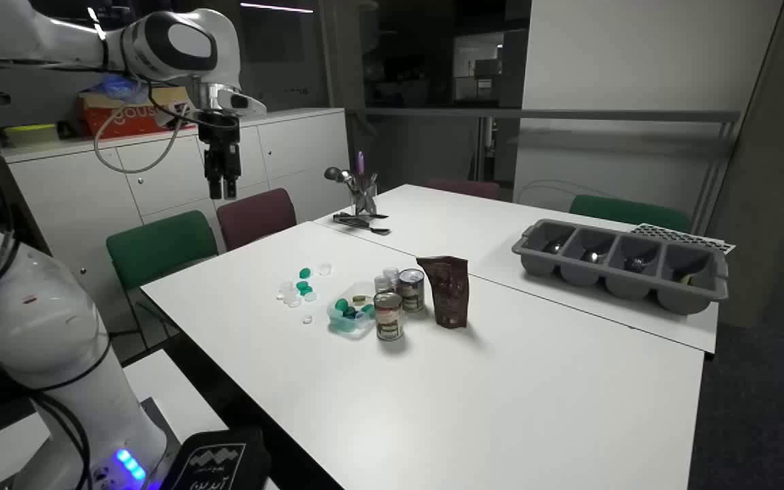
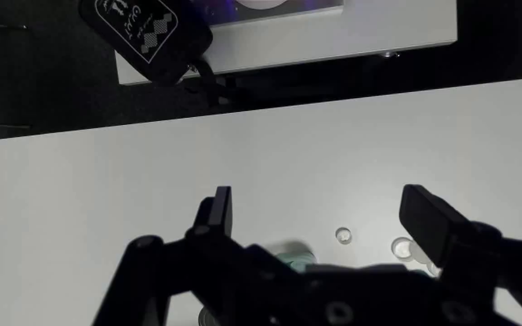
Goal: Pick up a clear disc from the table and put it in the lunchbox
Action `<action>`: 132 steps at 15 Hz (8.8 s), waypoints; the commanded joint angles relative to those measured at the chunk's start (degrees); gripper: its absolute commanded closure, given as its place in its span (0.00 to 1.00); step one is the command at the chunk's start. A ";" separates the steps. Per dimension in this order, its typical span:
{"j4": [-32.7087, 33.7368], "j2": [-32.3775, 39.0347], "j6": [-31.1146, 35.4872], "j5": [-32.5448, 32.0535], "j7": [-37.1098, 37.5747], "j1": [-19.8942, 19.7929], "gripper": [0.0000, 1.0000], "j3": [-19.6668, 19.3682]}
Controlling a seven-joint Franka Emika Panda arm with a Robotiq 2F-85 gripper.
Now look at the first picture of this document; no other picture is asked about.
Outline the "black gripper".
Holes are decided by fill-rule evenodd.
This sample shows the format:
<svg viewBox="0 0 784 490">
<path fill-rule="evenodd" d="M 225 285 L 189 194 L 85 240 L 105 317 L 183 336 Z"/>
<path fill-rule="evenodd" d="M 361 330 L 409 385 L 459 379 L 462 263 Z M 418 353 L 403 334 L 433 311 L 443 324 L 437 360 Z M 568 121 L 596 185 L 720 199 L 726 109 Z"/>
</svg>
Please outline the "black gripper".
<svg viewBox="0 0 784 490">
<path fill-rule="evenodd" d="M 206 109 L 198 115 L 198 138 L 204 140 L 204 164 L 218 173 L 206 176 L 208 199 L 219 199 L 219 176 L 225 183 L 225 199 L 234 199 L 240 173 L 240 120 L 230 112 Z"/>
</svg>

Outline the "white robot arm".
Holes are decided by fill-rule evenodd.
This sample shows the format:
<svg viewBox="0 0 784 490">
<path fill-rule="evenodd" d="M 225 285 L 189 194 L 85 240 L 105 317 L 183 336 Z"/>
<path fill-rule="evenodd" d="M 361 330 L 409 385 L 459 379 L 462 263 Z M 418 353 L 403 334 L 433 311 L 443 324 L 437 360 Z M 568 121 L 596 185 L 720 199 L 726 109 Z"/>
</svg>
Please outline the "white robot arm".
<svg viewBox="0 0 784 490">
<path fill-rule="evenodd" d="M 240 120 L 259 117 L 263 104 L 240 83 L 240 34 L 225 13 L 206 4 L 150 10 L 105 27 L 0 0 L 0 64 L 196 79 L 198 105 L 185 117 L 208 145 L 208 194 L 237 194 Z M 135 398 L 98 304 L 61 260 L 8 232 L 0 232 L 0 369 L 45 424 L 12 490 L 147 490 L 157 478 L 166 432 Z"/>
</svg>

